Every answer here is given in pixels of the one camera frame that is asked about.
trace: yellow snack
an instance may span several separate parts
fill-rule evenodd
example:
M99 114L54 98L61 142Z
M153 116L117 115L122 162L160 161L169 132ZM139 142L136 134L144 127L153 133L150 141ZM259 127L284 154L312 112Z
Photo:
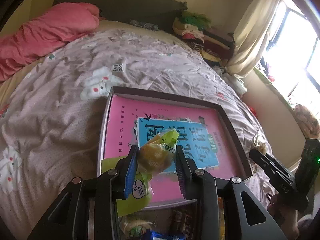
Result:
M157 174L169 168L174 160L178 137L175 129L166 129L155 135L139 150L139 169Z

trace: headboard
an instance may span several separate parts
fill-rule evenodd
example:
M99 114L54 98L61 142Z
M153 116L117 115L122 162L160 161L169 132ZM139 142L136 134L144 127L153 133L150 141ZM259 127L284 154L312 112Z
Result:
M159 29L172 33L175 17L187 9L186 2L175 0L54 0L53 5L62 2L85 2L101 9L106 20L129 23L131 20L157 24Z

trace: bedspread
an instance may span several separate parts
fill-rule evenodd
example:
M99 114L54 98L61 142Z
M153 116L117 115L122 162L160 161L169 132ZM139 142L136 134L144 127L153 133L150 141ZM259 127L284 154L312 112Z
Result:
M95 176L110 77L123 86L222 105L245 152L261 130L236 93L191 49L120 29L79 38L34 67L0 117L0 215L18 240L28 237L73 177ZM266 206L265 193L274 189L263 171L246 184Z

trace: blue package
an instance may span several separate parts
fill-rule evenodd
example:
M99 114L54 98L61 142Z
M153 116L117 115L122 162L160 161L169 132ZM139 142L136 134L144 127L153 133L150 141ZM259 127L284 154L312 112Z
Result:
M149 229L144 233L143 240L186 240L185 236L165 236Z

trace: hand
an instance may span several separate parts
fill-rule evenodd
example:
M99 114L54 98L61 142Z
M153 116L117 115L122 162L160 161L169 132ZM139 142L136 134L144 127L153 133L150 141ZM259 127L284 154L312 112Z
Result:
M280 228L288 240L295 240L299 236L298 212L297 210L284 204L279 194L273 195L267 207L268 212L274 218L276 211L280 211L284 222Z

